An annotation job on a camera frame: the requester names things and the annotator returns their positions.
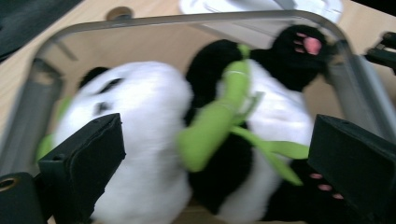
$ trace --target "stuffed animal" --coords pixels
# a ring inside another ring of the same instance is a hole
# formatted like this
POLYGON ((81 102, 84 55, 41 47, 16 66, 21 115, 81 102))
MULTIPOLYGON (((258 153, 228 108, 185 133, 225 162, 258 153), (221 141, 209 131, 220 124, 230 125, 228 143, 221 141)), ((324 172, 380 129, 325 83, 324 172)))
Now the stuffed animal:
POLYGON ((187 81, 165 63, 98 67, 84 77, 56 129, 55 145, 92 119, 120 113, 126 152, 93 219, 167 224, 178 216, 191 190, 174 139, 184 128, 190 98, 187 81))
MULTIPOLYGON (((270 49, 252 50, 247 60, 249 94, 263 92, 263 97, 239 128, 249 129, 266 141, 309 146, 313 122, 302 91, 324 71, 328 57, 325 36, 306 25, 286 28, 270 49)), ((238 44, 229 40, 215 41, 196 54, 186 76, 193 91, 185 116, 187 126, 222 96, 224 70, 243 58, 238 44)), ((342 196, 306 160, 280 158, 290 164, 302 182, 299 185, 282 179, 251 143, 240 134, 230 133, 212 152, 205 167, 189 169, 194 198, 212 214, 227 223, 353 223, 342 196)))

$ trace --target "plush toy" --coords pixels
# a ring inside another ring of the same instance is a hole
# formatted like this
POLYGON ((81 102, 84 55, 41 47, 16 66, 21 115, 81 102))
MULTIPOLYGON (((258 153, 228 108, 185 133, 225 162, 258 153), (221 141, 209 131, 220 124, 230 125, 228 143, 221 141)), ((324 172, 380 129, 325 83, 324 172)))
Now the plush toy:
MULTIPOLYGON (((215 41, 192 60, 187 72, 193 91, 185 117, 187 126, 201 119, 202 110, 224 94, 224 70, 245 57, 238 46, 229 40, 215 41)), ((254 49, 248 57, 248 94, 263 92, 263 97, 238 128, 277 144, 287 141, 309 146, 313 122, 302 91, 325 69, 329 57, 325 36, 316 28, 292 25, 279 34, 270 49, 254 49)), ((353 223, 342 196, 306 160, 280 157, 298 176, 297 181, 282 179, 262 148, 252 142, 231 132, 216 151, 210 152, 205 167, 187 167, 194 198, 212 214, 228 223, 353 223)), ((296 148, 291 146, 289 151, 293 150, 296 148)))
POLYGON ((84 77, 56 129, 55 145, 92 119, 120 113, 126 152, 95 205, 93 219, 166 224, 178 216, 191 190, 174 139, 184 128, 190 98, 184 77, 165 63, 99 67, 84 77))

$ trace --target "round hole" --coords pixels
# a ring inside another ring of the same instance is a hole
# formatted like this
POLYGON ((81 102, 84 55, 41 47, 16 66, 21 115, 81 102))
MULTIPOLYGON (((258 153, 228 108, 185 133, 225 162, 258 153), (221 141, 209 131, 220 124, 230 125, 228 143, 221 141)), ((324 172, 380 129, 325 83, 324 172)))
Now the round hole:
POLYGON ((0 191, 8 190, 13 188, 18 182, 16 178, 7 178, 0 181, 0 191))
POLYGON ((63 159, 64 159, 64 154, 59 154, 52 158, 53 161, 61 161, 63 159))
POLYGON ((129 20, 133 17, 133 11, 128 7, 115 7, 107 15, 107 21, 129 20))

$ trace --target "white plush body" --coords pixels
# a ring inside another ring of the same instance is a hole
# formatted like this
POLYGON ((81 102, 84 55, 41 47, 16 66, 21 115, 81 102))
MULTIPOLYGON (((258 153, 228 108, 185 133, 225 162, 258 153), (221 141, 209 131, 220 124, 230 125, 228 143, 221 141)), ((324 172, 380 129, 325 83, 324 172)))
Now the white plush body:
POLYGON ((156 62, 113 68, 77 93, 55 132, 56 145, 90 120, 120 113, 126 151, 93 218, 106 224, 166 224, 177 217, 191 196, 175 148, 190 99, 184 77, 170 65, 156 62), (98 93, 116 78, 124 80, 98 93), (96 114, 102 102, 109 109, 96 114))
MULTIPOLYGON (((309 146, 313 122, 303 94, 287 89, 252 60, 249 60, 249 67, 251 95, 258 91, 264 93, 247 120, 250 130, 265 140, 291 141, 309 146)), ((271 195, 282 180, 258 149, 253 153, 253 167, 247 181, 226 199, 219 210, 218 218, 228 223, 251 223, 262 218, 271 195)))

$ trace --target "white plastic base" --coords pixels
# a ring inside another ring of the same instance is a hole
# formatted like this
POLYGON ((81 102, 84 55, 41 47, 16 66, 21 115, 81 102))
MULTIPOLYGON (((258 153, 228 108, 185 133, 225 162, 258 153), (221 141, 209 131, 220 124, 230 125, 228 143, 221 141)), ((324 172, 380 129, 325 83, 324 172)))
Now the white plastic base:
POLYGON ((309 11, 337 23, 343 11, 340 0, 290 0, 294 7, 283 8, 278 0, 180 0, 179 7, 184 14, 213 12, 262 11, 297 9, 309 11))

